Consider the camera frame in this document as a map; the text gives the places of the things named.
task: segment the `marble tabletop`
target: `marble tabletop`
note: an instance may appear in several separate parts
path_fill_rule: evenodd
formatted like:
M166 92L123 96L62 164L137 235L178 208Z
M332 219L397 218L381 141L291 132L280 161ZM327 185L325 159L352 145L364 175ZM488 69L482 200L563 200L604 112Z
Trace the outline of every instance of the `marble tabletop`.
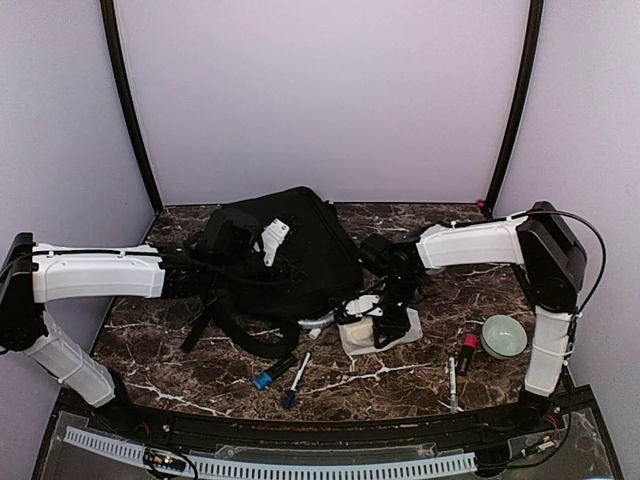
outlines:
M168 207L157 219L149 241L182 241L201 229L215 206ZM474 205L345 204L340 221L359 242L379 233L399 239L411 228L430 222L479 219ZM312 361L300 383L296 405L282 408L295 368L265 391L252 380L273 361L236 347L209 325L196 348L180 345L201 310L200 300L119 298L106 320L94 356L120 372L132 400L172 411L231 418L286 421L382 420L448 413L447 359L459 351L466 333L478 333L491 315L511 315L529 340L534 317L511 268L478 265L449 268L435 275L415 308L422 339L366 356L349 358L338 329L319 338L301 335L294 352ZM269 325L252 325L252 333L275 335ZM466 377L458 377L460 407L475 410L517 400L529 363L523 355L499 361L479 344Z

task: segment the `bowl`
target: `bowl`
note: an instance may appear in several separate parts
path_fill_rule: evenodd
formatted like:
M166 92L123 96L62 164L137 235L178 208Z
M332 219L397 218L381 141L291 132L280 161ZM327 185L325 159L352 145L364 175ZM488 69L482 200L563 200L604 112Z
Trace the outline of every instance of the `bowl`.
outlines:
M494 358L517 357L527 348L527 332L520 323L507 315L489 317L482 326L482 346Z

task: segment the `light purple wall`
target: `light purple wall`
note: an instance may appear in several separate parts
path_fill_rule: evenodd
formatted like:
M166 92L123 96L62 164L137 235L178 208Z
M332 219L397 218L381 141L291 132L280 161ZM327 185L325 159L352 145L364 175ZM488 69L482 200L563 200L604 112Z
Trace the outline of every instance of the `light purple wall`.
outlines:
M581 320L571 369L595 390L625 478L638 478L640 4L545 3L531 91L498 211L544 198L590 219L604 235L610 264ZM586 232L582 238L593 275L598 246Z
M342 201L475 202L511 104L527 0L126 0L165 203L306 184Z
M152 220L112 80L98 1L0 0L0 258L19 231L128 245ZM52 305L89 347L108 300ZM0 357L0 478L31 478L58 387Z

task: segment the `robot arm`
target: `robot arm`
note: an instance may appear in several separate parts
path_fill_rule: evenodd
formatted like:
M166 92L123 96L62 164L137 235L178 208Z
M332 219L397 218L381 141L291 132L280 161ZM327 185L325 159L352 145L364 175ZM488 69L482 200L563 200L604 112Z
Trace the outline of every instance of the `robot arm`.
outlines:
M93 360L44 309L51 300L87 296L160 297L166 270L158 250L141 245L120 250L72 249L34 244L19 234L3 272L0 345L31 357L60 384L93 407L115 399L119 379Z
M524 268L525 291L536 314L525 390L543 397L553 393L572 336L586 253L561 217L539 214L555 210L550 203L539 202L533 210L538 214L434 225L399 243L380 236L366 239L364 266L387 275L377 308L369 309L376 346L409 329L406 307L425 271L476 263L514 264ZM347 305L346 317L367 310L357 302Z
M289 227L275 219L259 232L252 222L228 209L191 243L120 249L36 244L31 233L21 233L0 275L0 347L31 357L93 407L114 399L126 403L117 373L84 352L45 311L45 304L75 297L202 294L218 280L221 269L214 263L232 266L248 251L253 272L274 272L277 249Z

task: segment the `white pen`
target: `white pen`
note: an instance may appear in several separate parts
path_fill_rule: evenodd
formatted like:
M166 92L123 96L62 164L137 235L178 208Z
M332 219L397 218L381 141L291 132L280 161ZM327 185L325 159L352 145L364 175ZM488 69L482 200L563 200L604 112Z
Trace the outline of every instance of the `white pen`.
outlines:
M451 413L458 413L458 389L456 386L456 357L449 356L449 391L451 392Z
M293 401L296 398L296 388L298 388L298 383L302 378L302 374L304 373L304 369L307 368L307 363L309 363L309 359L311 358L311 352L307 352L304 356L304 360L302 361L302 365L300 365L300 369L296 374L296 378L293 380L293 385L291 385L291 389L289 390L289 394L284 401L284 408L289 409L293 406Z

